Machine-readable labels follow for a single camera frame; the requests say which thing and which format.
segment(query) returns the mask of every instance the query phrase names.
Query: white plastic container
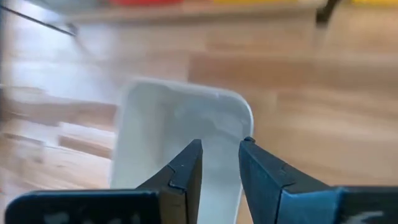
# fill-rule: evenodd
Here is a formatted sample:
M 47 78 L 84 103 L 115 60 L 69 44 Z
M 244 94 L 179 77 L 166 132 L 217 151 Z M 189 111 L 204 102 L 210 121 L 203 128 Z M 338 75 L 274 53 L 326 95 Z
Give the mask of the white plastic container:
M 125 92 L 117 123 L 111 188 L 136 188 L 193 139 L 203 146 L 199 224 L 233 224 L 241 199 L 239 142 L 253 116 L 239 94 L 218 88 L 137 79 Z

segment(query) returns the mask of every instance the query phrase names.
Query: yellow object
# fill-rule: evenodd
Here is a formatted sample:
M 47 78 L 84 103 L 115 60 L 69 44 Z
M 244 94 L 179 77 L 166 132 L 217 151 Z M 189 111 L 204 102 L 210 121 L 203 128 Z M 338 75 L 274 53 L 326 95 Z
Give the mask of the yellow object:
M 352 0 L 354 4 L 374 6 L 398 6 L 398 0 Z
M 277 2 L 277 1 L 296 1 L 296 0 L 214 0 L 214 2 L 217 3 L 239 3 L 239 4 L 243 4 L 243 3 L 248 3 L 248 4 L 252 4 L 252 3 L 264 3 L 264 2 Z

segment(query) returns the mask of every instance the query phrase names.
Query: black object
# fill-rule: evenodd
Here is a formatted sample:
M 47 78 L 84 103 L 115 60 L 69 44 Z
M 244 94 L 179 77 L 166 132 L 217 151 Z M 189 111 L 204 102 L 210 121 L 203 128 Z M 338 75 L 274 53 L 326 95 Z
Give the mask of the black object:
M 246 138 L 239 165 L 254 224 L 398 223 L 398 187 L 330 187 Z
M 77 34 L 77 28 L 76 28 L 76 26 L 73 25 L 73 24 L 67 24 L 67 27 L 70 29 L 70 31 L 67 31 L 67 30 L 60 29 L 60 28 L 58 28 L 58 27 L 56 27 L 56 26 L 53 26 L 53 25 L 51 25 L 51 24 L 42 22 L 42 21 L 40 21 L 40 20 L 38 20 L 38 19 L 34 19 L 34 18 L 30 17 L 30 16 L 27 16 L 27 15 L 25 15 L 25 14 L 22 14 L 22 13 L 20 13 L 20 12 L 15 11 L 15 10 L 12 10 L 12 9 L 6 7 L 6 6 L 0 5 L 0 8 L 1 8 L 2 10 L 6 11 L 6 12 L 10 12 L 10 13 L 12 13 L 12 14 L 14 14 L 14 15 L 17 15 L 17 16 L 22 17 L 22 18 L 24 18 L 24 19 L 27 19 L 27 20 L 29 20 L 29 21 L 35 22 L 35 23 L 40 24 L 40 25 L 42 25 L 42 26 L 45 26 L 45 27 L 47 27 L 47 28 L 53 29 L 53 30 L 55 30 L 55 31 L 61 32 L 61 33 L 63 33 L 63 34 L 70 35 L 70 36 L 73 36 L 73 37 L 76 36 L 76 34 Z
M 341 0 L 328 0 L 325 7 L 317 11 L 317 25 L 328 25 L 331 15 Z
M 6 224 L 196 224 L 201 141 L 193 140 L 157 174 L 131 190 L 31 192 L 6 210 Z

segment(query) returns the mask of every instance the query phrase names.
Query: red object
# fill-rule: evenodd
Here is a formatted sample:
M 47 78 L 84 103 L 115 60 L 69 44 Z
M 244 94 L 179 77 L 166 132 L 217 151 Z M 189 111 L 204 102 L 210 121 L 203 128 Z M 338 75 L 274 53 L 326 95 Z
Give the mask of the red object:
M 122 6 L 133 6 L 133 5 L 155 5 L 155 4 L 170 4 L 178 3 L 183 0 L 110 0 L 113 4 Z

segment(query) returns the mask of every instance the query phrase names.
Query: wooden floor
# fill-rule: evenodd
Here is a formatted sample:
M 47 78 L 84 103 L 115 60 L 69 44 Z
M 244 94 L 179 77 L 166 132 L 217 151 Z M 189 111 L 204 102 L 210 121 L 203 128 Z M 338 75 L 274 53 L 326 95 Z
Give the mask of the wooden floor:
M 258 144 L 328 184 L 398 185 L 397 19 L 341 6 L 328 30 L 306 12 L 85 24 L 73 39 L 7 15 L 0 209 L 29 190 L 106 188 L 118 98 L 136 76 L 242 94 Z M 244 199 L 238 223 L 250 222 Z

